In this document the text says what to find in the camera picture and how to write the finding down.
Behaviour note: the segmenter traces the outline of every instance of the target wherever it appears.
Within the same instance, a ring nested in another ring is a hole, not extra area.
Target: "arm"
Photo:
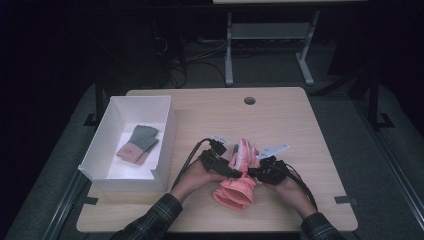
[[[174,220],[183,210],[182,203],[190,194],[209,182],[226,177],[206,172],[201,161],[194,161],[180,182],[161,197],[147,213],[116,232],[111,240],[162,239]]]
[[[281,200],[293,208],[303,222],[302,231],[308,239],[344,239],[339,231],[333,227],[327,218],[312,205],[308,196],[303,192],[302,188],[291,178],[286,177],[281,183],[271,185],[264,183],[264,186],[276,192]]]

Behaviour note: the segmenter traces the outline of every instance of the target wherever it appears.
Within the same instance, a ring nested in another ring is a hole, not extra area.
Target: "folded cloth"
[[[156,141],[152,146],[150,146],[135,162],[136,165],[141,166],[146,161],[147,157],[149,156],[152,149],[156,146],[158,141]]]
[[[116,155],[124,161],[136,163],[151,146],[154,146],[159,141],[154,137],[157,133],[158,130],[156,128],[137,125],[130,140],[118,150]]]
[[[237,152],[233,153],[228,166],[242,172],[242,177],[221,182],[220,187],[213,193],[218,203],[234,210],[243,210],[253,202],[253,188],[256,182],[247,175],[247,171],[249,168],[259,167],[259,161],[256,159],[258,154],[258,150],[252,148],[248,140],[240,140]]]

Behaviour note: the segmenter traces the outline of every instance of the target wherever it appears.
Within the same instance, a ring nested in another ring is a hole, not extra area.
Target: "hand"
[[[293,176],[300,179],[296,172],[290,171]],[[281,200],[291,208],[293,208],[302,219],[309,215],[316,213],[317,209],[312,205],[306,193],[302,188],[291,178],[286,177],[281,183],[277,185],[263,183],[263,185],[281,197]]]
[[[171,190],[171,194],[180,202],[194,191],[200,189],[210,182],[218,182],[227,179],[218,173],[207,172],[202,161],[196,159],[186,170],[180,182]]]

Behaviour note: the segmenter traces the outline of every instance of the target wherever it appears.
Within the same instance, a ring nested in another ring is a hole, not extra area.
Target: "person's left hand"
[[[207,172],[202,161],[196,159],[186,170],[180,182],[171,190],[171,194],[178,199],[180,203],[194,191],[200,189],[210,182],[219,182],[227,179],[215,172]]]

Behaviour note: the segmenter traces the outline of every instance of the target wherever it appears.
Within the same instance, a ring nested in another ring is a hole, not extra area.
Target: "person's right hand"
[[[293,176],[300,178],[296,172],[290,172],[293,174]],[[281,183],[277,185],[268,183],[263,183],[263,185],[278,193],[281,200],[289,207],[293,208],[302,219],[305,219],[309,215],[317,212],[317,209],[312,205],[306,193],[291,178],[286,177]]]

